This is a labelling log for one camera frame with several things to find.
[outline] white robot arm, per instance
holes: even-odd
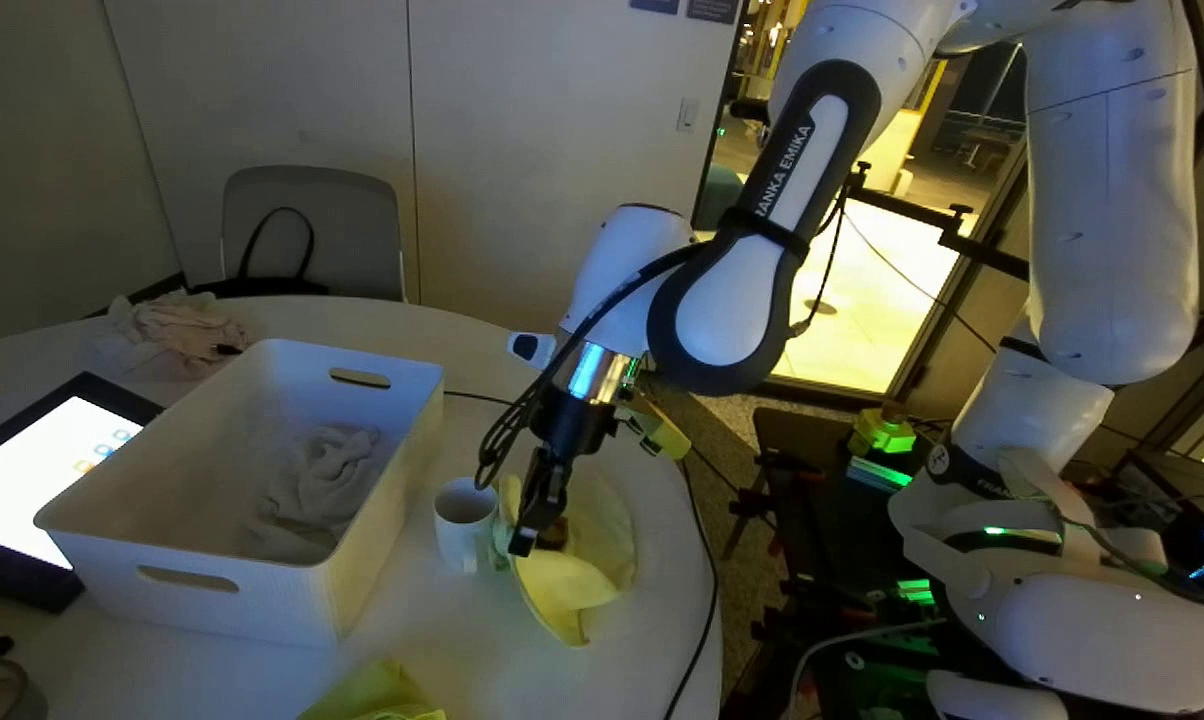
[[[774,129],[720,235],[686,251],[672,213],[618,207],[593,245],[564,317],[572,354],[558,352],[539,398],[523,405],[543,449],[512,553],[539,543],[558,516],[566,462],[599,449],[630,354],[650,352],[672,382],[694,393],[738,393],[770,371],[791,276],[853,159],[935,51],[993,41],[1026,51],[1026,319],[998,342],[952,445],[892,499],[892,525],[906,555],[952,589],[973,634],[1026,684],[1150,710],[1204,708],[1204,602],[1102,566],[1090,539],[1070,539],[1060,561],[944,543],[960,505],[1039,499],[1044,516],[1085,518],[1088,508],[1046,479],[1095,433],[1111,386],[1171,366],[1195,330],[1195,69],[1174,0],[820,0],[791,41]],[[1032,484],[1003,484],[998,462],[1026,462]],[[1166,640],[1156,614],[1171,614],[1174,657],[1193,667],[1136,659]]]

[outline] round white table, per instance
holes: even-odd
[[[433,358],[449,393],[516,397],[532,366],[504,352],[508,330],[414,303],[379,300],[233,300],[233,317],[261,337],[365,349]],[[0,417],[40,398],[76,371],[106,376],[160,405],[191,376],[150,371],[115,354],[113,319],[81,319],[0,341]],[[12,659],[63,720],[271,720],[301,717],[343,670],[397,659],[451,720],[485,717],[663,717],[707,620],[707,555],[693,526],[676,462],[643,457],[630,435],[613,435],[574,473],[603,477],[636,516],[636,585],[593,620],[586,649],[557,644],[528,610],[512,577],[449,577],[433,539],[433,486],[466,477],[478,433],[499,405],[445,397],[445,449],[406,493],[405,531],[375,591],[339,649],[257,644],[164,622],[118,620],[83,591],[63,614],[0,599],[0,634]],[[676,717],[720,710],[720,614]]]

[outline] white storage bin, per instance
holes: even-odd
[[[357,622],[399,534],[405,486],[437,449],[441,397],[437,364],[263,341],[42,505],[35,525],[113,610],[329,644]],[[329,452],[329,433],[375,445],[348,459],[348,445]],[[369,473],[365,484],[329,484],[357,499],[350,518],[292,531],[284,505],[359,477],[343,468]]]

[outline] gray chair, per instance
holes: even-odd
[[[287,281],[305,281],[335,295],[405,300],[397,192],[375,174],[305,164],[240,168],[229,174],[221,232],[229,267],[221,289],[284,290]]]

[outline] small white cup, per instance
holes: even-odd
[[[476,486],[466,477],[449,479],[437,493],[437,543],[441,543],[441,566],[455,577],[497,572],[499,553],[497,539],[497,493]]]

